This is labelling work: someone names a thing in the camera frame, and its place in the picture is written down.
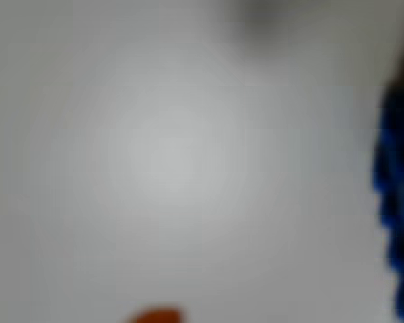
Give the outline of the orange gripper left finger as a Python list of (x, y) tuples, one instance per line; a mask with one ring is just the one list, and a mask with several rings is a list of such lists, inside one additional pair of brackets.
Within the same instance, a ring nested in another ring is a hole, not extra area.
[(125, 323), (183, 323), (184, 315), (179, 308), (160, 306), (146, 308), (131, 314), (124, 320)]

